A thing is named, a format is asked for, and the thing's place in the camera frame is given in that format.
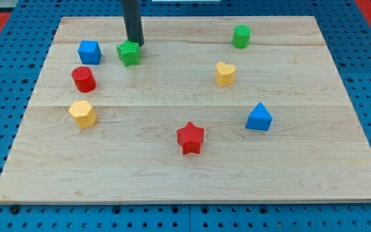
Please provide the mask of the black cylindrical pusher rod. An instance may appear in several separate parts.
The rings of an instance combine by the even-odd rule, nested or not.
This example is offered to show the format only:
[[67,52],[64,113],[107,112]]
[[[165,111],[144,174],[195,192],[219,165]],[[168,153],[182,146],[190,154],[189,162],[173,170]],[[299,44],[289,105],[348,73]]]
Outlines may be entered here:
[[120,5],[128,40],[132,43],[138,43],[142,47],[144,34],[138,0],[121,0]]

